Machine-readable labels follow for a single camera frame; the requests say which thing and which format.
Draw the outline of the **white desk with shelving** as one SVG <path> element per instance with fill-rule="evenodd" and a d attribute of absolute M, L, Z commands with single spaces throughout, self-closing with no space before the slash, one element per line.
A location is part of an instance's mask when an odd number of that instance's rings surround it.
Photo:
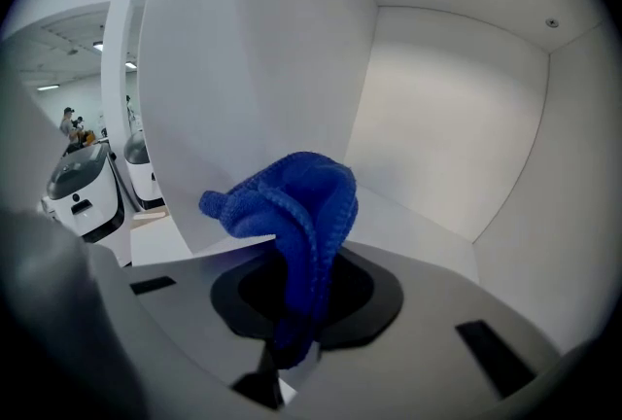
<path fill-rule="evenodd" d="M 622 37 L 602 0 L 147 0 L 140 109 L 193 253 L 200 195 L 349 166 L 351 239 L 452 269 L 560 351 L 622 292 Z"/>

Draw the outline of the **white black delivery robot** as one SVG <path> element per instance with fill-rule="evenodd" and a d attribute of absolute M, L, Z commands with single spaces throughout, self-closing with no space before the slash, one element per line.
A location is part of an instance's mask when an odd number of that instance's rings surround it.
<path fill-rule="evenodd" d="M 57 221 L 87 243 L 119 229 L 124 204 L 109 145 L 94 144 L 62 157 L 43 201 Z"/>
<path fill-rule="evenodd" d="M 143 210 L 165 205 L 151 164 L 144 131 L 132 134 L 123 148 L 123 156 L 131 180 L 134 196 Z"/>

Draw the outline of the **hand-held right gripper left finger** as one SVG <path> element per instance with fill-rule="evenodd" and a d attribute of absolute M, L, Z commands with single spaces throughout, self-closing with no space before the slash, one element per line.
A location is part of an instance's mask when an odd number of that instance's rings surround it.
<path fill-rule="evenodd" d="M 168 276 L 175 283 L 139 295 L 148 322 L 147 359 L 156 366 L 157 396 L 179 413 L 166 418 L 187 420 L 288 420 L 281 411 L 249 400 L 231 389 L 243 375 L 257 370 L 264 342 L 235 334 L 218 315 L 211 299 L 219 276 L 235 267 L 261 260 L 270 241 L 232 251 L 127 268 L 126 278 L 143 282 Z"/>

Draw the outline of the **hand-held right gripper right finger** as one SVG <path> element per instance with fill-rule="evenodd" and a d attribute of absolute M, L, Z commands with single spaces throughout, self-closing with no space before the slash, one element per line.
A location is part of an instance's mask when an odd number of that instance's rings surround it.
<path fill-rule="evenodd" d="M 487 323 L 534 372 L 560 353 L 529 320 L 457 272 L 349 241 L 392 272 L 404 302 L 365 347 L 327 352 L 281 415 L 293 420 L 471 420 L 499 397 L 456 327 Z"/>

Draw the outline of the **blue cleaning cloth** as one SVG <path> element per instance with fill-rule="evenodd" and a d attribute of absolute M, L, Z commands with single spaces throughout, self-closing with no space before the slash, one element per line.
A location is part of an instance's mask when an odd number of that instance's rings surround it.
<path fill-rule="evenodd" d="M 200 212 L 234 238 L 271 235 L 287 278 L 284 310 L 272 338 L 277 367 L 298 366 L 328 314 L 334 258 L 359 203 L 352 170 L 321 154 L 297 152 L 273 162 L 228 192 L 206 191 Z"/>

